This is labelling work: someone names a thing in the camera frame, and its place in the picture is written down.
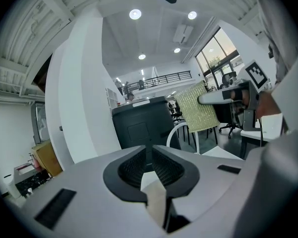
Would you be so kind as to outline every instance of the air conditioner unit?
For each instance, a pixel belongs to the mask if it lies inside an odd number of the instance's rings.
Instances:
[[[178,25],[173,37],[173,42],[178,42],[180,44],[187,42],[192,30],[192,26]]]

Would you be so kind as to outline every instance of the office chair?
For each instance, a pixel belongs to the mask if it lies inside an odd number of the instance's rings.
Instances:
[[[222,77],[222,85],[220,85],[220,89],[230,87],[233,84],[235,77],[236,77],[236,72],[235,71],[224,74],[223,77]],[[224,127],[221,127],[219,129],[219,133],[222,132],[222,129],[230,128],[230,131],[229,131],[229,134],[228,134],[228,138],[230,139],[231,138],[230,135],[232,134],[233,130],[235,128],[239,128],[239,126],[237,124],[233,123],[229,105],[228,105],[227,109],[225,110],[225,113],[226,114],[222,113],[220,115],[220,117],[223,118],[223,120],[220,121],[220,122],[227,123],[227,125],[224,126]]]

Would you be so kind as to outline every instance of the yellow cloth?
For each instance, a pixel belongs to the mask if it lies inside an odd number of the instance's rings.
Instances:
[[[201,81],[174,96],[190,132],[209,129],[220,124],[213,105],[198,103],[198,97],[205,93],[206,89]]]

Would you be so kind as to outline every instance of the tree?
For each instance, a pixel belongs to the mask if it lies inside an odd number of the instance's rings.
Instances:
[[[211,60],[209,60],[210,67],[213,67],[219,61],[221,61],[221,58],[219,56],[212,58]]]

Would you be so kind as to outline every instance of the black trash bin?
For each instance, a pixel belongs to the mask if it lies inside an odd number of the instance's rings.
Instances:
[[[146,172],[153,171],[152,145],[166,145],[168,135],[174,128],[167,103],[165,97],[143,99],[117,107],[112,111],[121,148],[146,145]],[[170,147],[180,149],[176,133],[171,139]]]

